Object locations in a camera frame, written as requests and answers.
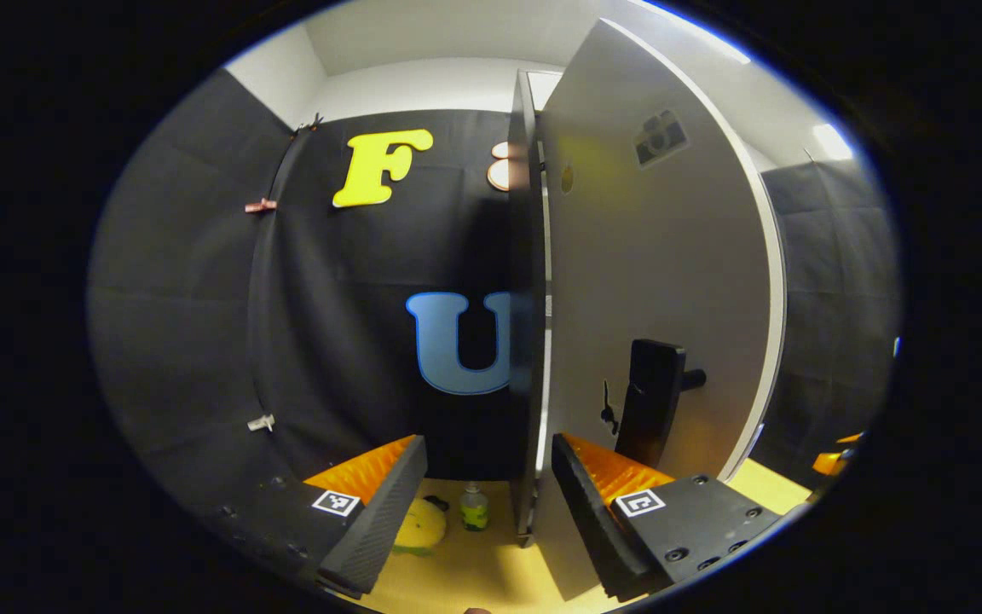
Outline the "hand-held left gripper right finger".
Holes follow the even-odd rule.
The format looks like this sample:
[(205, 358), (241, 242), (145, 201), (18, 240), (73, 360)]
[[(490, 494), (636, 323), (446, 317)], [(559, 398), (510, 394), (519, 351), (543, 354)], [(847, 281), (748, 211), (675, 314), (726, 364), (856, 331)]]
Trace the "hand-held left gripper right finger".
[(705, 574), (781, 516), (705, 474), (671, 478), (557, 434), (551, 467), (605, 594), (620, 602)]

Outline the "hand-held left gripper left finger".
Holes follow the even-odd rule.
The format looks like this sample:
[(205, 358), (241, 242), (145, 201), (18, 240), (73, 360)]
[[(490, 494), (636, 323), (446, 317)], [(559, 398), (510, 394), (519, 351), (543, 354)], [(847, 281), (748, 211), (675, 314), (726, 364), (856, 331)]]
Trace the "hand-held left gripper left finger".
[(305, 479), (251, 479), (214, 506), (214, 527), (288, 582), (358, 600), (392, 552), (426, 474), (425, 437), (410, 435)]

